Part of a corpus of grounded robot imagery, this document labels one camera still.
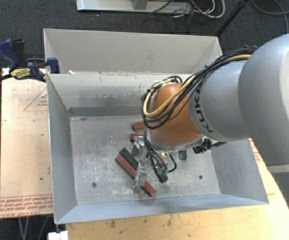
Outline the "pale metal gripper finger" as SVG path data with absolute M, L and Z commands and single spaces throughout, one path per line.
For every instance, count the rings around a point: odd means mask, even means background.
M 139 163 L 136 168 L 136 174 L 135 178 L 133 180 L 132 187 L 134 189 L 138 189 L 140 187 L 143 187 L 145 184 L 145 180 L 147 178 L 147 165 L 144 163 Z
M 134 157 L 141 157 L 146 155 L 146 147 L 143 136 L 134 137 L 131 154 Z

